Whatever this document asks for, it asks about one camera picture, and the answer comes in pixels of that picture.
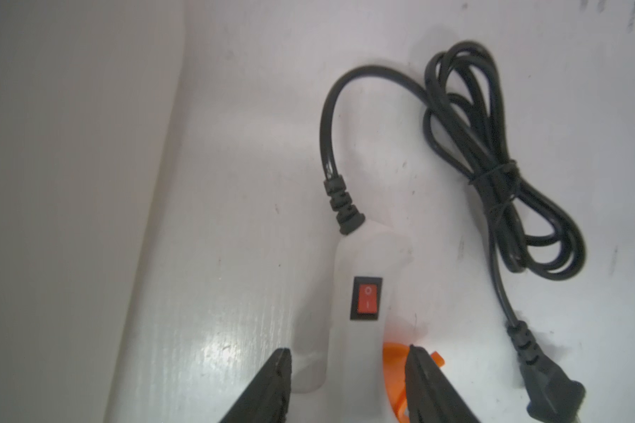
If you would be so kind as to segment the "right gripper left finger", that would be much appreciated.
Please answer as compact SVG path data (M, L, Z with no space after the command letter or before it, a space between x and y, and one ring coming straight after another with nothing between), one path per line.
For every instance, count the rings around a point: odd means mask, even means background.
M291 350L276 349L220 422L284 423L291 396L291 373Z

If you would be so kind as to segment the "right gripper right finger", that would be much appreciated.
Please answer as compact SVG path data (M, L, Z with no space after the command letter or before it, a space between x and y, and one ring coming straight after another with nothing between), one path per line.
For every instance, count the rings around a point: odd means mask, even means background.
M424 348L411 345L405 383L411 422L480 422Z

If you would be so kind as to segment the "cream plastic storage box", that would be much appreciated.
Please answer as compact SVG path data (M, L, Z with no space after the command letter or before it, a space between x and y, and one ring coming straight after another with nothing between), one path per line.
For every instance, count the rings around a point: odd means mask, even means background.
M185 51L180 1L0 1L0 422L100 422Z

